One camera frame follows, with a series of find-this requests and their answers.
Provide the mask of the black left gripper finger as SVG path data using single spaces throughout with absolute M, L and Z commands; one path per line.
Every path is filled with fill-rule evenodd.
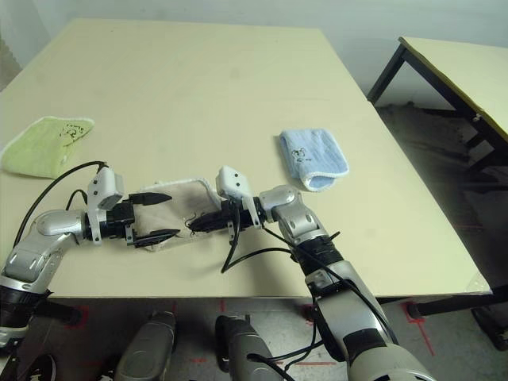
M 141 192 L 129 195 L 129 201 L 133 205 L 151 206 L 162 202 L 171 201 L 171 196 L 156 192 Z
M 153 246 L 155 244 L 160 244 L 168 239 L 171 239 L 179 232 L 179 229 L 160 229 L 151 231 L 148 235 L 139 237 L 135 232 L 133 232 L 133 246 L 135 248 L 144 248 Z

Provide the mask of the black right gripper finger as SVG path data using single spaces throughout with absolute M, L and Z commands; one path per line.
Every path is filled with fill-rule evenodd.
M 190 224 L 190 230 L 196 233 L 212 233 L 226 228 L 227 223 L 223 221 L 194 221 Z
M 224 227 L 225 220 L 221 211 L 203 214 L 195 218 L 190 224 L 190 227 Z

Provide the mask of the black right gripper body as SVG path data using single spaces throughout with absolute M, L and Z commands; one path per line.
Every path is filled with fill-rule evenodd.
M 251 214 L 248 209 L 245 209 L 243 206 L 240 207 L 240 222 L 238 225 L 240 226 L 240 231 L 243 231 L 252 226 L 261 227 L 263 224 L 263 209 L 260 203 L 259 198 L 254 198 L 254 205 L 256 207 L 256 215 L 259 219 L 258 223 L 255 223 L 252 220 Z M 231 201 L 222 201 L 221 202 L 221 217 L 220 217 L 220 229 L 227 229 L 229 222 L 234 222 L 235 212 L 233 203 Z

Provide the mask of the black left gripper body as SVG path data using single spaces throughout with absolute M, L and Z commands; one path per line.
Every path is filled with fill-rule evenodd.
M 100 237 L 125 239 L 127 245 L 134 245 L 134 222 L 133 204 L 130 201 L 120 202 L 106 211 L 106 217 L 99 222 Z

